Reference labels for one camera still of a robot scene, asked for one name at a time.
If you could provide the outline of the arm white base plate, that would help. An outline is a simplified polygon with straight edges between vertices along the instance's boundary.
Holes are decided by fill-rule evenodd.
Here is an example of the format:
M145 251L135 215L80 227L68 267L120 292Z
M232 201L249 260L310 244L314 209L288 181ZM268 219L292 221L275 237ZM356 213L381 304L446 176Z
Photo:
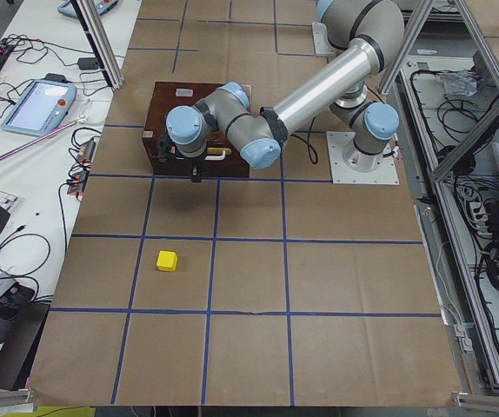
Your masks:
M326 134L329 165L334 184L388 185L400 184L394 158L384 157L390 152L385 149L376 156L368 156L357 150L354 132L328 131Z

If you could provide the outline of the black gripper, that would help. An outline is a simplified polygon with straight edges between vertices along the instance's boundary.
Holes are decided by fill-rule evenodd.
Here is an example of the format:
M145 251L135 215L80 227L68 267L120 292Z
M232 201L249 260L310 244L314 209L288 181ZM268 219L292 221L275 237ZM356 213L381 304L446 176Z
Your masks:
M192 182L202 181L204 156L195 158L185 156L166 132L156 140L156 151L156 174L190 174Z

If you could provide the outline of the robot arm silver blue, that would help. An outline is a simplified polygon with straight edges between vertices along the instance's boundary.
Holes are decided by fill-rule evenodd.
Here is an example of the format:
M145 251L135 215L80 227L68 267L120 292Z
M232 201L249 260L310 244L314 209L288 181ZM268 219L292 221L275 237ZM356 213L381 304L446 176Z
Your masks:
M163 135L201 179L207 139L222 133L253 169L266 169L281 155L289 137L322 110L344 121L355 134L344 151L354 170L370 172L383 157L399 126L386 103L367 97L365 80L396 60L403 43L403 15L391 1L320 1L316 13L338 56L309 80L258 116L238 83L226 83L192 106L176 106Z

